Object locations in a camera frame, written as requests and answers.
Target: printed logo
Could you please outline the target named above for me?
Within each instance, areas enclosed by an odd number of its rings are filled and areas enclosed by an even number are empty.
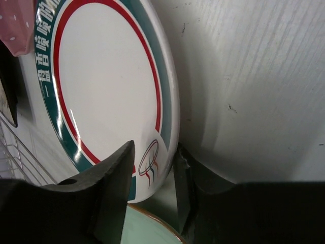
[[[139,175],[146,176],[150,183],[154,182],[155,176],[158,177],[158,163],[157,163],[157,156],[158,156],[159,144],[157,140],[153,140],[152,143],[148,146],[147,150],[143,154],[141,162],[139,164]]]

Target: metal wire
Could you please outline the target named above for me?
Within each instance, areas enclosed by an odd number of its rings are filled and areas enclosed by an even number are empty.
[[[14,144],[7,143],[4,131],[12,136]],[[36,186],[57,183],[1,117],[0,178],[22,179]]]

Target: plate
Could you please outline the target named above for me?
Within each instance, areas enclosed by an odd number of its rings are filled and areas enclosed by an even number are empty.
[[[42,0],[35,60],[45,106],[81,172],[135,141],[129,202],[169,173],[179,133],[174,63],[149,1]]]
[[[129,205],[126,208],[121,244],[185,244],[168,224],[151,213]]]

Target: red stripe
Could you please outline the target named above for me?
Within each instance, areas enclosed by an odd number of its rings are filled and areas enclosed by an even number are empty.
[[[148,172],[146,171],[146,176],[148,177],[148,180],[149,180],[149,187],[150,188],[150,175],[148,174]]]
[[[159,174],[159,168],[158,168],[158,163],[157,163],[157,161],[155,160],[155,161],[153,161],[153,163],[154,163],[154,165],[157,167],[157,174]]]
[[[61,84],[60,84],[60,76],[59,76],[59,49],[60,49],[60,43],[61,43],[61,38],[62,38],[62,33],[63,30],[67,24],[68,19],[71,17],[71,15],[81,6],[88,4],[88,3],[100,3],[104,4],[108,7],[113,8],[115,11],[117,11],[120,15],[122,15],[126,21],[132,26],[133,30],[136,32],[138,35],[145,52],[148,56],[149,63],[152,69],[152,74],[154,78],[154,83],[155,83],[155,90],[156,90],[156,98],[157,98],[157,118],[156,118],[156,126],[155,129],[159,132],[160,129],[160,119],[161,119],[161,98],[160,98],[160,92],[159,92],[159,82],[158,82],[158,76],[157,76],[157,71],[154,66],[154,61],[151,56],[149,47],[145,41],[145,38],[143,37],[140,29],[138,28],[137,24],[132,20],[132,18],[129,16],[129,14],[115,1],[113,0],[88,0],[88,1],[72,1],[68,7],[65,9],[64,13],[62,14],[62,17],[59,21],[59,24],[57,26],[57,31],[54,39],[54,50],[53,50],[53,60],[54,60],[54,76],[56,80],[56,89],[58,93],[58,98],[60,102],[60,106],[63,112],[64,117],[66,118],[67,124],[71,130],[72,135],[76,139],[76,141],[80,144],[81,149],[85,152],[85,154],[95,163],[99,163],[100,160],[92,154],[92,152],[87,148],[87,146],[83,143],[81,138],[78,136],[77,131],[70,119],[69,113],[67,111],[66,104],[64,102],[64,98],[62,95],[62,90],[61,90]]]

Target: white surface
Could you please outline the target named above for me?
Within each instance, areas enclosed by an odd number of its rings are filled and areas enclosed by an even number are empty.
[[[325,2],[152,0],[180,90],[180,141],[220,175],[325,179]]]
[[[157,102],[148,57],[129,23],[102,4],[80,7],[63,31],[59,70],[70,119],[88,149],[103,160],[134,140],[138,163],[156,137]]]

